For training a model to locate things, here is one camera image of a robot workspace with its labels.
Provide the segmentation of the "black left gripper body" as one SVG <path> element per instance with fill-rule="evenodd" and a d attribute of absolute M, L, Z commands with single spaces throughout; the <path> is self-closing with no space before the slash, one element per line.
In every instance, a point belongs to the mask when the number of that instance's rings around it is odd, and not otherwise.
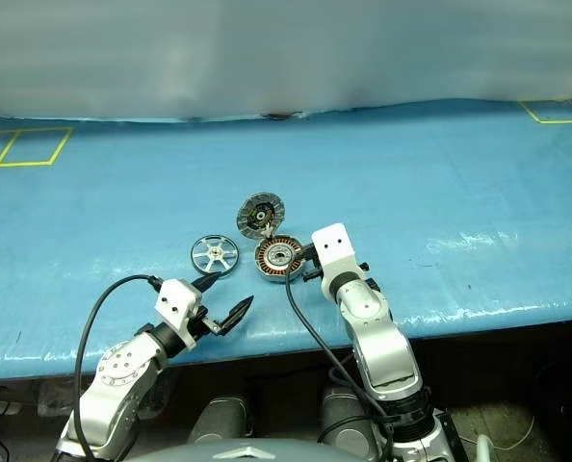
<path fill-rule="evenodd" d="M 202 338 L 208 334 L 218 336 L 221 326 L 208 318 L 208 309 L 205 306 L 200 306 L 188 322 L 188 332 L 193 338 Z"/>

